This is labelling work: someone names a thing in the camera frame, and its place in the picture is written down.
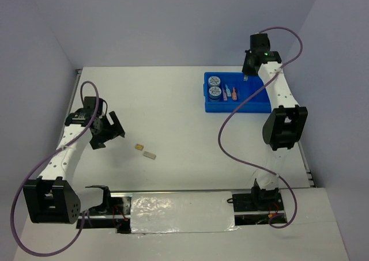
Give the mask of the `blue cleaning gel jar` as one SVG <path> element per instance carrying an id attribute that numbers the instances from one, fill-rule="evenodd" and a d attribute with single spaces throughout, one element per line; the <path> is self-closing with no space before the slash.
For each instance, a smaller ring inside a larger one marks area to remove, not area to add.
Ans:
<path id="1" fill-rule="evenodd" d="M 208 89 L 208 99 L 209 101 L 220 101 L 223 96 L 223 91 L 218 86 L 211 86 Z"/>

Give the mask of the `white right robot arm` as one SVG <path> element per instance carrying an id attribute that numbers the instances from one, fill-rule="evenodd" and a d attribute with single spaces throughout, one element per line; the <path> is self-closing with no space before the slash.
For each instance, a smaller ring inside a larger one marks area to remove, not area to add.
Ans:
<path id="1" fill-rule="evenodd" d="M 255 183 L 262 190 L 273 190 L 279 187 L 278 175 L 284 170 L 286 156 L 302 136 L 308 111 L 293 97 L 280 55 L 270 50 L 267 34 L 250 36 L 242 73 L 248 77 L 258 76 L 270 101 L 271 113 L 263 125 L 262 138 L 270 149 L 265 168 L 274 174 L 260 171 Z"/>

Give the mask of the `blue plastic sorting bin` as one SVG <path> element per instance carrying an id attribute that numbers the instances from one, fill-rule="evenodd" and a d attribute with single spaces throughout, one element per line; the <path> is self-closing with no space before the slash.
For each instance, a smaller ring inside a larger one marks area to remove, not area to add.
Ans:
<path id="1" fill-rule="evenodd" d="M 235 87 L 238 94 L 238 100 L 233 101 L 232 97 L 228 97 L 228 101 L 224 102 L 223 97 L 220 101 L 209 101 L 208 99 L 208 78 L 212 75 L 221 78 L 221 89 L 225 90 L 225 84 L 228 85 L 230 91 Z M 248 81 L 244 81 L 243 73 L 234 72 L 205 72 L 204 73 L 204 97 L 205 111 L 208 113 L 231 113 L 245 99 L 251 96 L 263 85 L 262 80 L 258 76 L 249 77 Z M 271 112 L 271 105 L 266 90 L 259 92 L 250 101 L 248 101 L 239 112 L 242 113 L 260 113 L 268 114 Z"/>

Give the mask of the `silver foil sheet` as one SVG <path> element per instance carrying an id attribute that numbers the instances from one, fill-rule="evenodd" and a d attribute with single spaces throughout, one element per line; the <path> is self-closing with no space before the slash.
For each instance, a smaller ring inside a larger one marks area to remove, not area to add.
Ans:
<path id="1" fill-rule="evenodd" d="M 130 227 L 137 234 L 216 233 L 237 230 L 231 193 L 136 193 Z"/>

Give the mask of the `pink translucent case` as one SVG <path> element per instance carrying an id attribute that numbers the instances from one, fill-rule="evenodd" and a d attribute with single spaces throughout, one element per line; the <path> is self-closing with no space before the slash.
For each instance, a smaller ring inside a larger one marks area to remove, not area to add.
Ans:
<path id="1" fill-rule="evenodd" d="M 222 89 L 222 91 L 223 91 L 223 101 L 226 102 L 228 101 L 227 93 L 224 89 Z"/>

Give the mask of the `yellow eraser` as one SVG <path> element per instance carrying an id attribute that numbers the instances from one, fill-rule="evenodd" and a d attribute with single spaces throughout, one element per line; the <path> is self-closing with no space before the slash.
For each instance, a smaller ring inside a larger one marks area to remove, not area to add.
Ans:
<path id="1" fill-rule="evenodd" d="M 143 145 L 141 145 L 141 144 L 136 144 L 136 145 L 135 145 L 135 148 L 136 148 L 137 150 L 142 151 L 142 150 L 144 149 L 144 146 L 143 146 Z"/>

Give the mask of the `grey white eraser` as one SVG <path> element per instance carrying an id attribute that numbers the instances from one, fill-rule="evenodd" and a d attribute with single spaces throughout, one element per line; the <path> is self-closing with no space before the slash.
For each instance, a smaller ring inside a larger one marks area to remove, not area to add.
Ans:
<path id="1" fill-rule="evenodd" d="M 147 151 L 144 151 L 143 152 L 143 156 L 147 157 L 147 158 L 150 158 L 150 159 L 153 159 L 155 160 L 156 159 L 156 155 L 151 153 L 151 152 L 147 152 Z"/>

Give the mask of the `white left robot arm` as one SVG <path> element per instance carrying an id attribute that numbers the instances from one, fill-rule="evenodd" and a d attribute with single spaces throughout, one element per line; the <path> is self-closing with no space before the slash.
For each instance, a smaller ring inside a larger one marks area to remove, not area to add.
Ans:
<path id="1" fill-rule="evenodd" d="M 77 190 L 70 184 L 87 146 L 103 149 L 106 142 L 125 136 L 116 113 L 107 111 L 105 100 L 86 96 L 82 104 L 66 118 L 57 154 L 36 179 L 28 179 L 23 186 L 33 223 L 73 224 L 85 210 L 107 214 L 113 207 L 108 186 L 91 184 Z"/>

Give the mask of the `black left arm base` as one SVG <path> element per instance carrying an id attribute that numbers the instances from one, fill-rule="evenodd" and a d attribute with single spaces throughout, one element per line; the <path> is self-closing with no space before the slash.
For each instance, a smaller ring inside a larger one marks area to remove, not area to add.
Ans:
<path id="1" fill-rule="evenodd" d="M 130 234 L 132 197 L 132 193 L 110 192 L 102 204 L 88 210 L 83 229 L 109 229 Z"/>

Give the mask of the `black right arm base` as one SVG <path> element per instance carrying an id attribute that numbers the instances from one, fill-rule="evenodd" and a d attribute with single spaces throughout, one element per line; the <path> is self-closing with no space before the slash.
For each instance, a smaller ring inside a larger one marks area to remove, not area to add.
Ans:
<path id="1" fill-rule="evenodd" d="M 267 190 L 261 188 L 255 180 L 251 191 L 243 194 L 233 194 L 227 203 L 232 204 L 235 212 L 268 211 L 278 213 L 284 207 L 278 188 Z"/>

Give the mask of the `aluminium table edge rail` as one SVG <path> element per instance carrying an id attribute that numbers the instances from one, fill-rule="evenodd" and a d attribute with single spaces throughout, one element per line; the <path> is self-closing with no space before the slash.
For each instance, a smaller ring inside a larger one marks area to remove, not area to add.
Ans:
<path id="1" fill-rule="evenodd" d="M 272 149 L 275 151 L 275 172 L 279 175 L 284 170 L 284 163 L 289 150 L 299 142 L 306 124 L 308 111 L 300 105 L 287 84 L 282 69 L 273 82 L 273 123 Z"/>

